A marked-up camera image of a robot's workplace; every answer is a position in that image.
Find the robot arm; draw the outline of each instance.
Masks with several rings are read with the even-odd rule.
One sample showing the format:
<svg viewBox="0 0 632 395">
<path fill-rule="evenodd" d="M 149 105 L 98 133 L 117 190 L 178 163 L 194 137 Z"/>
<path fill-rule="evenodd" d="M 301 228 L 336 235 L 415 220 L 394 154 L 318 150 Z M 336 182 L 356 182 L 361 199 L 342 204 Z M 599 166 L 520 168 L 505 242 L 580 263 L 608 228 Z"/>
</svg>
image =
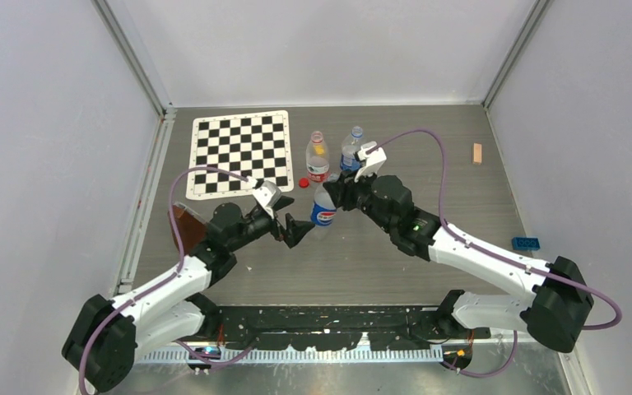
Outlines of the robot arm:
<svg viewBox="0 0 632 395">
<path fill-rule="evenodd" d="M 282 196 L 273 183 L 249 179 L 257 204 L 247 215 L 234 203 L 221 204 L 207 223 L 207 235 L 184 257 L 182 270 L 172 267 L 124 295 L 106 300 L 90 298 L 81 309 L 62 349 L 75 368 L 93 331 L 105 317 L 122 304 L 165 279 L 175 278 L 147 297 L 122 310 L 95 340 L 86 362 L 86 379 L 99 391 L 115 387 L 127 375 L 135 360 L 176 339 L 209 335 L 220 324 L 219 309 L 199 292 L 213 286 L 236 264 L 233 252 L 271 234 L 289 248 L 296 246 L 314 227 L 309 221 L 295 221 L 285 215 L 285 226 L 277 211 L 294 199 Z"/>
<path fill-rule="evenodd" d="M 449 336 L 464 328 L 512 329 L 528 332 L 552 350 L 572 351 L 592 309 L 592 296 L 530 273 L 530 268 L 584 284 L 575 263 L 562 257 L 553 263 L 524 257 L 475 238 L 453 224 L 443 226 L 438 216 L 413 203 L 411 190 L 398 177 L 376 174 L 386 155 L 381 148 L 367 153 L 375 146 L 376 142 L 364 144 L 357 153 L 362 163 L 357 173 L 343 172 L 338 180 L 323 185 L 336 207 L 344 211 L 359 209 L 407 255 L 455 267 L 507 292 L 474 295 L 463 290 L 450 291 L 438 310 L 439 327 Z M 465 242 L 450 234 L 450 230 Z M 470 248 L 471 244 L 515 261 L 526 270 Z"/>
</svg>

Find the checkerboard pattern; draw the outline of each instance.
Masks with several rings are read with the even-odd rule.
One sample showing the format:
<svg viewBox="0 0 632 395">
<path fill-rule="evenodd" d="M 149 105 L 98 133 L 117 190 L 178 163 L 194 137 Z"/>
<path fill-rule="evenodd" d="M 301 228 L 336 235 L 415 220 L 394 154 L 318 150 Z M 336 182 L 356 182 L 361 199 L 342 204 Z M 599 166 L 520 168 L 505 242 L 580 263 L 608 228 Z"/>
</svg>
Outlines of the checkerboard pattern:
<svg viewBox="0 0 632 395">
<path fill-rule="evenodd" d="M 213 166 L 272 181 L 282 192 L 294 188 L 286 111 L 197 118 L 189 167 Z M 186 197 L 207 200 L 250 195 L 247 183 L 226 174 L 196 171 L 188 175 Z"/>
</svg>

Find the water bottle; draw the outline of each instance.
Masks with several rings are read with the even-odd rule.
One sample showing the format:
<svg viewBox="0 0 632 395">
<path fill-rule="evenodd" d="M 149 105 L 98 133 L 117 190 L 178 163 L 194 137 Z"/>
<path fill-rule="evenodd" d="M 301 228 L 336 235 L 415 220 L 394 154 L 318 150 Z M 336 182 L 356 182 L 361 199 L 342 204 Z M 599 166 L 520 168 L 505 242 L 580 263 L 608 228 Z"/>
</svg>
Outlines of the water bottle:
<svg viewBox="0 0 632 395">
<path fill-rule="evenodd" d="M 364 131 L 359 126 L 355 126 L 352 132 L 342 141 L 342 156 L 340 157 L 340 170 L 357 171 L 360 162 L 355 159 L 355 153 L 360 150 L 364 142 Z"/>
<path fill-rule="evenodd" d="M 330 168 L 329 161 L 328 146 L 323 140 L 323 133 L 311 133 L 311 141 L 306 147 L 306 170 L 309 179 L 316 183 L 325 181 Z"/>
<path fill-rule="evenodd" d="M 338 178 L 338 174 L 331 174 L 328 176 L 328 181 L 335 181 Z M 336 215 L 336 205 L 331 200 L 331 195 L 328 194 L 323 184 L 316 188 L 314 194 L 314 208 L 311 210 L 311 221 L 317 226 L 329 226 L 333 222 L 333 217 Z"/>
</svg>

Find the blue lego brick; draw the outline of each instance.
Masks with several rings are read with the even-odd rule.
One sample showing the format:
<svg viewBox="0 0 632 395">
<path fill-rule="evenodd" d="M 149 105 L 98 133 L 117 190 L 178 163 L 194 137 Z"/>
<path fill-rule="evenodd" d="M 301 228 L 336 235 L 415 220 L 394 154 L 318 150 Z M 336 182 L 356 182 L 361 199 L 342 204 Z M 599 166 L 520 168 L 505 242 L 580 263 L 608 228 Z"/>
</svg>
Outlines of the blue lego brick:
<svg viewBox="0 0 632 395">
<path fill-rule="evenodd" d="M 513 237 L 513 249 L 515 251 L 537 251 L 539 239 L 536 237 Z"/>
</svg>

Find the bottle cap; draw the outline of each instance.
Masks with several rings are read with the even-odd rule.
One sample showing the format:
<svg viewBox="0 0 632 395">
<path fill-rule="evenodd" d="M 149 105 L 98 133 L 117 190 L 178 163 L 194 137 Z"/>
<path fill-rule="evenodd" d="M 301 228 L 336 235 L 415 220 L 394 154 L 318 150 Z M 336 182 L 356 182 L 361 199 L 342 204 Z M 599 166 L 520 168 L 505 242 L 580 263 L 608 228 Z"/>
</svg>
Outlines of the bottle cap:
<svg viewBox="0 0 632 395">
<path fill-rule="evenodd" d="M 314 142 L 316 144 L 323 142 L 323 133 L 319 132 L 318 130 L 311 133 L 311 142 Z"/>
<path fill-rule="evenodd" d="M 359 126 L 355 126 L 352 129 L 352 136 L 353 137 L 360 138 L 360 137 L 362 137 L 362 134 L 364 134 L 364 133 L 365 133 L 365 131 L 363 131 L 362 128 L 360 128 Z"/>
</svg>

